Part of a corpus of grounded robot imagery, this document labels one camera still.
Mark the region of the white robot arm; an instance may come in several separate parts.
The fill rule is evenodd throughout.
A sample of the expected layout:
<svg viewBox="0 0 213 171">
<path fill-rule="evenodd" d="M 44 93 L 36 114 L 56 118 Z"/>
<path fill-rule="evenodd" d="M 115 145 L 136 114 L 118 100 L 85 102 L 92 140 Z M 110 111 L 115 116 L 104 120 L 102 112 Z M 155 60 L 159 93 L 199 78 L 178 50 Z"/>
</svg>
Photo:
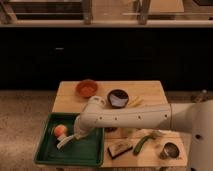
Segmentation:
<svg viewBox="0 0 213 171">
<path fill-rule="evenodd" d="M 106 109 L 100 96 L 91 97 L 74 122 L 78 139 L 94 128 L 125 127 L 172 130 L 191 134 L 187 171 L 213 171 L 213 100 Z"/>
</svg>

